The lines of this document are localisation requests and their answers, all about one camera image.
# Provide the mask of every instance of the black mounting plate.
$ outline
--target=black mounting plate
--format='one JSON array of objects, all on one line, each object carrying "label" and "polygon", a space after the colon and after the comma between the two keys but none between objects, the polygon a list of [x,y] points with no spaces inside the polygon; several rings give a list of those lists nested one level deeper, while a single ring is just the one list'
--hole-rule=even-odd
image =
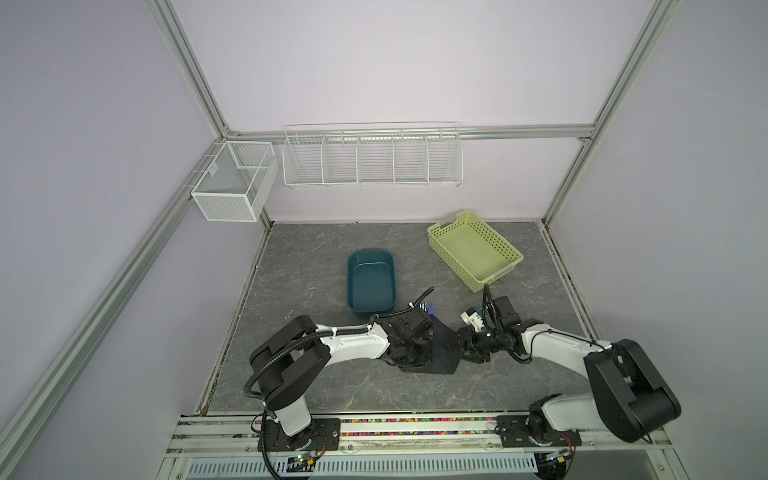
[{"label": "black mounting plate", "polygon": [[[528,419],[528,415],[499,415],[496,417],[498,422],[497,433],[502,437],[502,447],[538,447],[531,441],[527,434],[525,434],[525,421]],[[562,432],[571,440],[571,446],[581,446],[581,436],[578,432],[570,430],[568,432]],[[552,442],[553,447],[565,447],[568,443],[562,438],[558,437]]]},{"label": "black mounting plate", "polygon": [[[323,442],[326,443],[326,451],[338,450],[339,437],[341,436],[340,427],[341,420],[339,419],[312,419],[312,424],[308,427],[309,430],[295,435],[294,440],[291,440],[279,423],[268,419],[266,424],[261,425],[261,435],[264,435],[264,443],[268,452],[293,452],[299,449],[322,450]],[[315,433],[325,435],[325,438],[320,435],[310,438]],[[307,440],[312,440],[312,444],[304,447]]]}]

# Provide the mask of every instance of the white wire rack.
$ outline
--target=white wire rack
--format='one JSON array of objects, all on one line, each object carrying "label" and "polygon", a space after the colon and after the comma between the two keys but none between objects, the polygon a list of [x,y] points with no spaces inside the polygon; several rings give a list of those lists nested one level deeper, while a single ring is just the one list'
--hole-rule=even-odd
[{"label": "white wire rack", "polygon": [[278,170],[271,142],[225,141],[192,197],[208,220],[257,222]]},{"label": "white wire rack", "polygon": [[285,183],[291,188],[459,185],[459,126],[422,124],[286,127]]}]

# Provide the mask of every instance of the blue object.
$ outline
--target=blue object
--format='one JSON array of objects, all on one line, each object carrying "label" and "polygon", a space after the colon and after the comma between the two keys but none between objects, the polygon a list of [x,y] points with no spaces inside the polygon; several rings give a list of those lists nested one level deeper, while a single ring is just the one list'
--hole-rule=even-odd
[{"label": "blue object", "polygon": [[395,261],[386,250],[360,250],[349,257],[346,302],[360,316],[391,312],[397,303]]}]

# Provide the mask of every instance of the robotic arm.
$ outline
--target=robotic arm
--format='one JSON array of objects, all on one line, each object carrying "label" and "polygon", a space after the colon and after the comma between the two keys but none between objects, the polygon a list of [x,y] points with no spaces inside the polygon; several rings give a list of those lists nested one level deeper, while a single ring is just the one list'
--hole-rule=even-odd
[{"label": "robotic arm", "polygon": [[[303,394],[327,365],[369,358],[406,372],[451,374],[461,359],[483,363],[504,349],[519,363],[548,359],[589,379],[590,394],[553,395],[531,405],[526,425],[518,428],[540,445],[584,429],[606,429],[635,442],[680,416],[677,398],[635,342],[584,339],[535,319],[521,320],[508,298],[492,299],[487,286],[482,314],[463,313],[467,326],[455,332],[415,307],[431,291],[406,310],[359,326],[316,325],[298,316],[253,351],[253,375],[244,394],[261,399],[285,435],[300,445],[312,424]],[[257,382],[260,393],[252,390]]]}]

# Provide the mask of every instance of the green plastic basket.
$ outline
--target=green plastic basket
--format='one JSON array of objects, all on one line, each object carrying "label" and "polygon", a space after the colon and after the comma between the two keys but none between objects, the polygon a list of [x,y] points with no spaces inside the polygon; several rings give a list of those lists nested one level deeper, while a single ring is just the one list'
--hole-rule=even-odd
[{"label": "green plastic basket", "polygon": [[518,249],[471,210],[459,213],[445,227],[435,223],[427,229],[427,237],[429,246],[475,293],[523,261]]}]

